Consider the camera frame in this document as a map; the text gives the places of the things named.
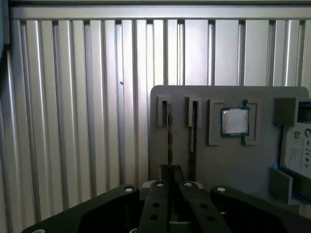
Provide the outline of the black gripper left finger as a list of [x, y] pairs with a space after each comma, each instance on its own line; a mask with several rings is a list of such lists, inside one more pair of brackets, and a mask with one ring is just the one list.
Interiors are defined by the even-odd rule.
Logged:
[[24, 230], [26, 233], [166, 233], [169, 230], [171, 172], [147, 187], [121, 185]]

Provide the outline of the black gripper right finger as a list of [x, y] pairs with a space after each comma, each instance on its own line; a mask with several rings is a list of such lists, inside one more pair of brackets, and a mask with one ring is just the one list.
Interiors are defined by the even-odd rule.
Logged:
[[173, 166], [187, 212], [202, 233], [309, 233], [310, 219], [234, 188], [217, 185], [206, 191], [184, 179]]

